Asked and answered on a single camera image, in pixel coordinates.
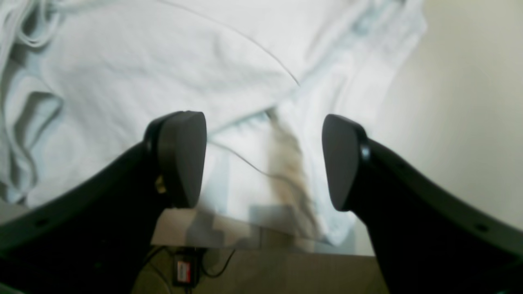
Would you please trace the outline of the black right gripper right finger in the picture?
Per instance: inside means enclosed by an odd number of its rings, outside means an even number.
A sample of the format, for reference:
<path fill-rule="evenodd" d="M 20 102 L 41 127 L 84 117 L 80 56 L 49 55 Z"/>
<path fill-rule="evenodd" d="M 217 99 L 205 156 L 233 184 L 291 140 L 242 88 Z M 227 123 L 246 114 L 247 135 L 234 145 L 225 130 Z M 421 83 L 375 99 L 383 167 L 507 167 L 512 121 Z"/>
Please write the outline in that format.
<path fill-rule="evenodd" d="M 391 294 L 521 294 L 522 231 L 449 194 L 364 128 L 327 115 L 334 208 L 364 223 Z"/>

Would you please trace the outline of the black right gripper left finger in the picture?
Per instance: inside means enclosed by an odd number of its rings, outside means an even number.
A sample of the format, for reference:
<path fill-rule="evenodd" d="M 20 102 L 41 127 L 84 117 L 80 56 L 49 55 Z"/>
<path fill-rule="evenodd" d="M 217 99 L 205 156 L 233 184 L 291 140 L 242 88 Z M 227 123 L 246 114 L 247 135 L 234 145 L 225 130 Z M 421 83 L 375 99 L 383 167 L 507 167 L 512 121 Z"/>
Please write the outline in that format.
<path fill-rule="evenodd" d="M 2 294 L 128 294 L 168 208 L 198 203 L 202 112 L 152 121 L 141 142 L 92 178 L 1 225 Z"/>

